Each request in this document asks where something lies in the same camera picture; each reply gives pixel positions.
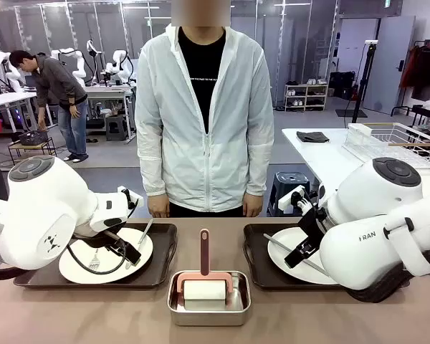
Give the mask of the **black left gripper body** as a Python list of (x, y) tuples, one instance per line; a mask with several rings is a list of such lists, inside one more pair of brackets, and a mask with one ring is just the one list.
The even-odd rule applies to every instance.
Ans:
[(104, 247), (109, 252), (113, 252), (116, 255), (126, 255), (128, 250), (128, 242), (111, 231), (104, 231), (105, 245)]

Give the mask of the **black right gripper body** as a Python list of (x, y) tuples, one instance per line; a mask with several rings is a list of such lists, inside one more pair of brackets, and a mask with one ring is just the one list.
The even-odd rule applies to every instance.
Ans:
[(305, 233), (305, 239), (300, 244), (304, 248), (319, 248), (330, 224), (324, 225), (329, 217), (324, 209), (311, 208), (302, 215), (298, 226)]

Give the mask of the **person's right hand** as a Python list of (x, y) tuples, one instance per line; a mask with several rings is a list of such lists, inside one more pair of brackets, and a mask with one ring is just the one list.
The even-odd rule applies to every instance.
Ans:
[(164, 193), (157, 196), (149, 196), (147, 200), (148, 211), (153, 218), (168, 218), (170, 214), (170, 202)]

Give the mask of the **person's left hand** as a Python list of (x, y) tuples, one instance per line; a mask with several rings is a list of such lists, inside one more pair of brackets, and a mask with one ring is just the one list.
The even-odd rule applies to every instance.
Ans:
[(263, 196), (255, 196), (245, 193), (243, 198), (243, 215), (245, 217), (256, 217), (262, 212)]

